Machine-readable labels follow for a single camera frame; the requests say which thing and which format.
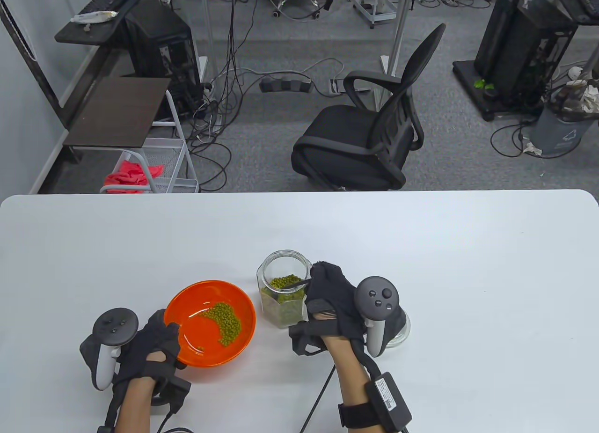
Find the person's left hand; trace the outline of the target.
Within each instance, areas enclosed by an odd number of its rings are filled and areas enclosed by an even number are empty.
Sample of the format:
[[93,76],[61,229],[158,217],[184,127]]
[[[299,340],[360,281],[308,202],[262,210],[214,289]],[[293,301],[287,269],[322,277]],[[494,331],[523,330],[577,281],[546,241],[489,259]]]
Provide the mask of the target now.
[[165,309],[156,311],[126,345],[126,352],[118,358],[120,368],[112,381],[114,387],[144,377],[166,382],[174,376],[176,369],[187,367],[178,358],[180,325],[165,324],[164,314]]

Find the person's right hand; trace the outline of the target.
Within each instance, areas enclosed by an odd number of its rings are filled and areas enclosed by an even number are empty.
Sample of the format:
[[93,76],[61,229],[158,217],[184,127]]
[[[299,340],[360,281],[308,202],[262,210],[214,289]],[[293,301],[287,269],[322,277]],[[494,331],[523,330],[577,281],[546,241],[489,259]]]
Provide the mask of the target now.
[[336,328],[330,335],[364,343],[366,327],[355,304],[357,288],[343,275],[340,266],[319,261],[310,270],[310,283],[306,286],[306,307],[309,320],[328,315],[336,319]]

